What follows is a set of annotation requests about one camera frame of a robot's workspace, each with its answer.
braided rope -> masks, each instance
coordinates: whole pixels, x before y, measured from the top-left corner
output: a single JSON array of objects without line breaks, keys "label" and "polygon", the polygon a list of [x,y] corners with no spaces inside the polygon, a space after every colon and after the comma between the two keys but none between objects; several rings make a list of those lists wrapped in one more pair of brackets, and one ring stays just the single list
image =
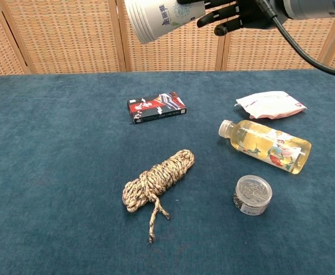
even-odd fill
[{"label": "braided rope", "polygon": [[161,164],[155,165],[149,171],[140,174],[138,179],[128,182],[123,190],[123,203],[129,212],[135,212],[147,202],[154,202],[155,208],[150,219],[149,242],[154,241],[154,224],[160,211],[167,219],[166,212],[157,196],[163,194],[169,187],[175,185],[194,164],[194,155],[189,150],[181,150]]}]

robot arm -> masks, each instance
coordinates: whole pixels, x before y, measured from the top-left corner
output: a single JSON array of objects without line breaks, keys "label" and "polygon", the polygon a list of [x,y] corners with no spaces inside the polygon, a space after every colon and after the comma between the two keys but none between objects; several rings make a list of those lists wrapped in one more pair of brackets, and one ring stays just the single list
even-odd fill
[{"label": "robot arm", "polygon": [[[201,0],[177,0],[180,4],[201,2]],[[215,28],[217,36],[224,36],[240,28],[270,29],[273,21],[265,15],[258,0],[206,0],[205,7],[210,9],[232,3],[232,5],[215,10],[197,21],[199,28],[226,18],[228,22]],[[267,0],[276,13],[280,23],[287,19],[311,19],[335,17],[335,0]]]}]

black cable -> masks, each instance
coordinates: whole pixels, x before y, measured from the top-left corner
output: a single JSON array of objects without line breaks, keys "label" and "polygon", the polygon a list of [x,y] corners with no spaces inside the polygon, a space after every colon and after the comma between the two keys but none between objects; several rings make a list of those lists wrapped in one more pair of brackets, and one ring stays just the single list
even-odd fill
[{"label": "black cable", "polygon": [[292,36],[287,32],[287,30],[282,26],[280,21],[277,19],[277,14],[271,7],[271,5],[266,0],[255,0],[255,2],[259,5],[261,10],[265,13],[265,15],[273,21],[276,25],[277,29],[281,33],[281,35],[286,39],[286,41],[290,44],[290,46],[300,55],[307,63],[311,66],[321,70],[325,73],[332,74],[335,76],[335,69],[328,67],[322,63],[319,63],[317,60],[310,57],[304,50],[296,43],[296,41],[292,38]]}]

red and black box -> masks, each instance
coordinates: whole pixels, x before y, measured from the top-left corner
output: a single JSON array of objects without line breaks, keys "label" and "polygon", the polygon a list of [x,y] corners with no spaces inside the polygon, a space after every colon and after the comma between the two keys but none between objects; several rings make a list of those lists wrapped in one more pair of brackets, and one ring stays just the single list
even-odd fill
[{"label": "red and black box", "polygon": [[134,124],[169,116],[183,115],[186,106],[175,92],[128,100],[128,110]]}]

woven room divider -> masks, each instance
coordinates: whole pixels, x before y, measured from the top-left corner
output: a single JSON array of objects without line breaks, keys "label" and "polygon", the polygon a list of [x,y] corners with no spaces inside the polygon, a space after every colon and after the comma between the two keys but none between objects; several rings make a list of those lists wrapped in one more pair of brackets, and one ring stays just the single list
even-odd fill
[{"label": "woven room divider", "polygon": [[[335,67],[335,19],[287,21],[312,57]],[[0,74],[311,68],[276,29],[216,37],[192,22],[142,45],[124,0],[0,0]]]}]

